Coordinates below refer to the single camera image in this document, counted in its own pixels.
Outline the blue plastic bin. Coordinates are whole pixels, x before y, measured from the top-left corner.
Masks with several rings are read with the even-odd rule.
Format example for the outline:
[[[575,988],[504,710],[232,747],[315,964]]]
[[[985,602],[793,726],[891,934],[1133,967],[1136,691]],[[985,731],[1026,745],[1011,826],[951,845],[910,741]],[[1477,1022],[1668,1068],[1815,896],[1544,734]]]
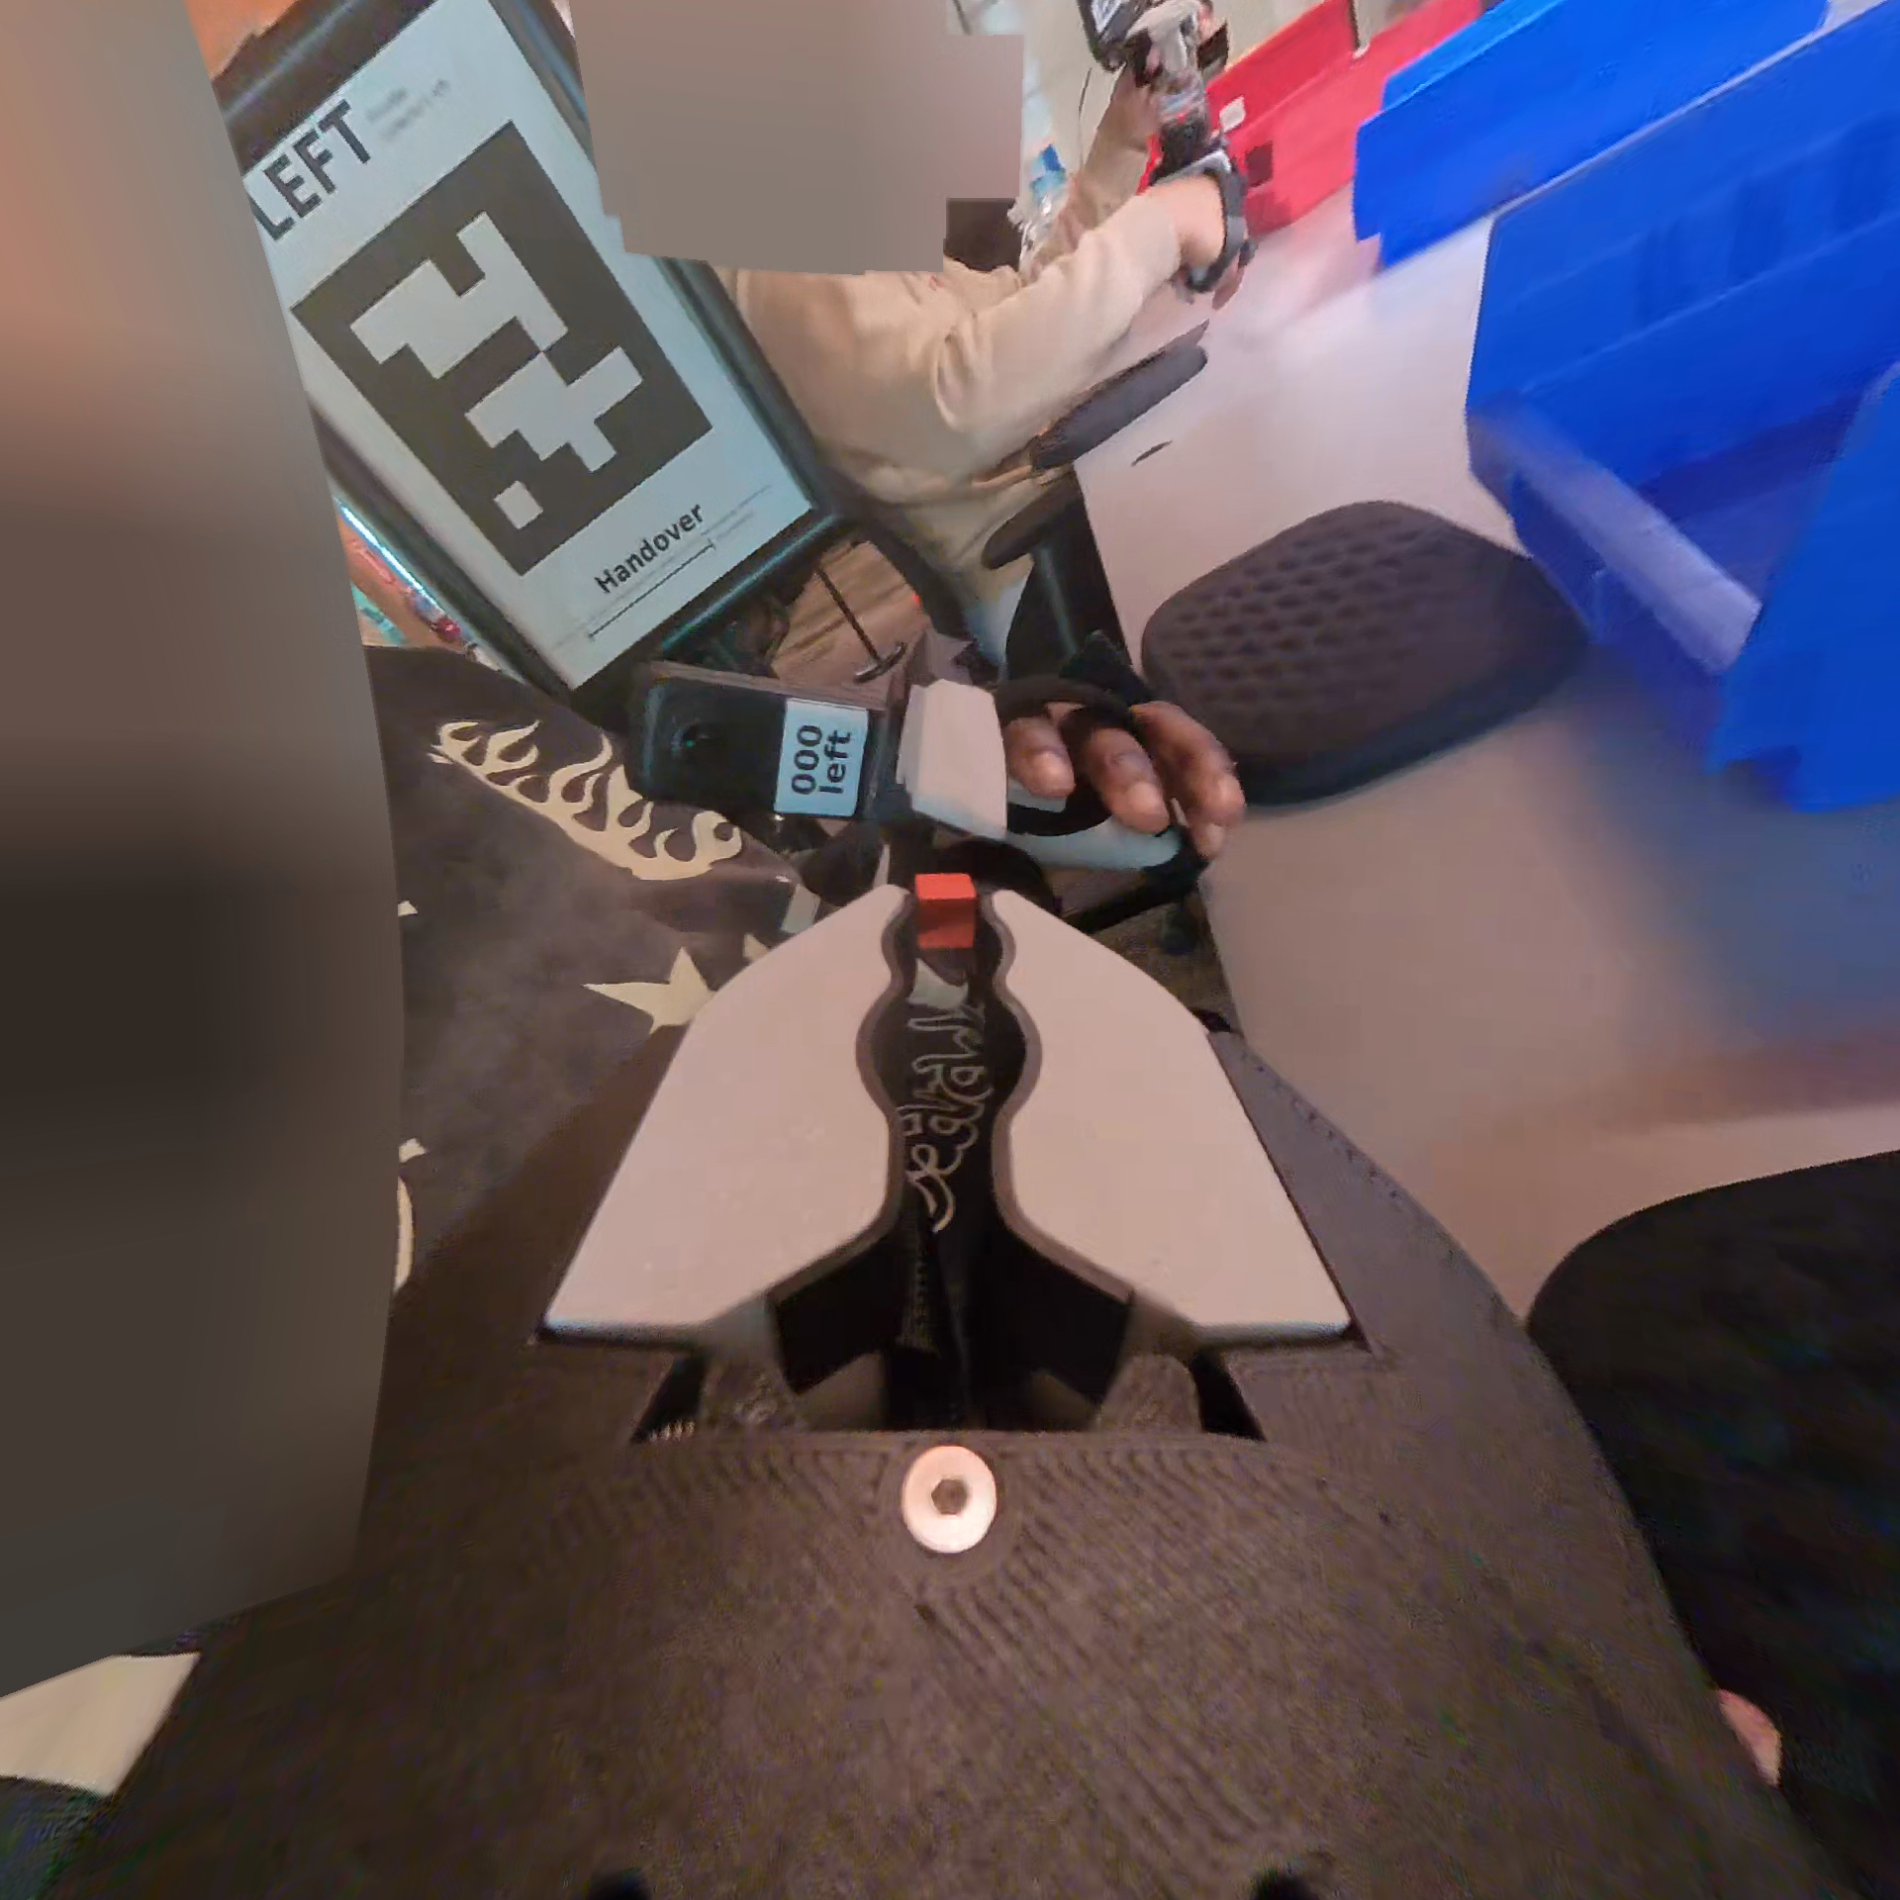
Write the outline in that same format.
[[[1708,768],[1897,799],[1897,2],[1491,224],[1468,460]]]
[[[1396,264],[1811,37],[1829,2],[1491,2],[1357,134],[1354,233]]]

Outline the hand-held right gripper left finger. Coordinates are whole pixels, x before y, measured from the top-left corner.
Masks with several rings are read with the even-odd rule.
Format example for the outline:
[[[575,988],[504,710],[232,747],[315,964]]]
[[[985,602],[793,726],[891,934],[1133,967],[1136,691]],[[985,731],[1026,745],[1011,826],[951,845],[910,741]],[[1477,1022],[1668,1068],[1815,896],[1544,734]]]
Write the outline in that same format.
[[[541,1330],[773,1366],[793,1393],[883,1352],[902,1153],[870,1032],[910,896],[879,885],[733,976],[686,1027]]]

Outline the black office chair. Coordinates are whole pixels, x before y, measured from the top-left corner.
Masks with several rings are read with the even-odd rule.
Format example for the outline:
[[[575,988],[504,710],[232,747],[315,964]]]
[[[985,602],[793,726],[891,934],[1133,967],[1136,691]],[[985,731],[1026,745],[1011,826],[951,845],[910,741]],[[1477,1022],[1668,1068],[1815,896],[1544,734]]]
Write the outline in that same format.
[[[1091,636],[1100,636],[1114,654],[1128,654],[1100,548],[1085,517],[1076,463],[1148,417],[1205,370],[1205,330],[1209,322],[1202,319],[1106,377],[1072,413],[1058,417],[1030,443],[1030,471],[1043,483],[1022,511],[987,532],[982,548],[982,566],[991,574],[1025,569],[995,657],[1000,680],[1057,673]]]

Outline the person's left hand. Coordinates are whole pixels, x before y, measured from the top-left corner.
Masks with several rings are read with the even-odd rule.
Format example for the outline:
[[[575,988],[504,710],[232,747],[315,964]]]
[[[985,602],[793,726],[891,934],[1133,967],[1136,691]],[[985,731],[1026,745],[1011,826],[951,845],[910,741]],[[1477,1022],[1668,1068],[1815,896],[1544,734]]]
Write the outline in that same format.
[[[1026,794],[1066,804],[1090,790],[1112,821],[1136,835],[1178,823],[1205,861],[1246,816],[1226,750],[1170,700],[1133,705],[1125,725],[1057,700],[1003,725],[1003,760]]]

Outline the printed marker sign board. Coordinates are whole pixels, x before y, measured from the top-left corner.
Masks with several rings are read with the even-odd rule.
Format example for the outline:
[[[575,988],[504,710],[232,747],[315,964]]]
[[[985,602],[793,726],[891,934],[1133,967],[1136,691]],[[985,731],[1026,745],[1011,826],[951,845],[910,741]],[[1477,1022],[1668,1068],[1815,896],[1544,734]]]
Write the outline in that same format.
[[[594,725],[838,522],[696,262],[603,212],[554,2],[284,2],[212,80],[336,490]]]

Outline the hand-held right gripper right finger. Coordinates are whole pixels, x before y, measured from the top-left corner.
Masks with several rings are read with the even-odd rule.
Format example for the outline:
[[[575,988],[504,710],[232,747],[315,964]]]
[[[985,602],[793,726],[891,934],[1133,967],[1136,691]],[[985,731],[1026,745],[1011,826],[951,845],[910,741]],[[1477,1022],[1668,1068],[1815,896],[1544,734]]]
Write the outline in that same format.
[[[1058,1406],[1136,1358],[1335,1349],[1354,1315],[1216,1034],[1097,939],[985,899],[1022,1069],[991,1125],[985,1355]]]

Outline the black dimpled pad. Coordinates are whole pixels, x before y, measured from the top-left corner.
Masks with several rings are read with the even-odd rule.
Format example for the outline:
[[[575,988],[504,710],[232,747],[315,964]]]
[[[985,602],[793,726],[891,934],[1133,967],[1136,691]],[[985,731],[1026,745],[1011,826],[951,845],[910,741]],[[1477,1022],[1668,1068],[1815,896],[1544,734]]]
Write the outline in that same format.
[[[1864,1897],[1897,1897],[1897,1153],[1583,1241],[1527,1336],[1718,1690]]]
[[[1540,569],[1411,504],[1322,511],[1152,609],[1139,675],[1254,810],[1362,792],[1547,700],[1585,635]]]

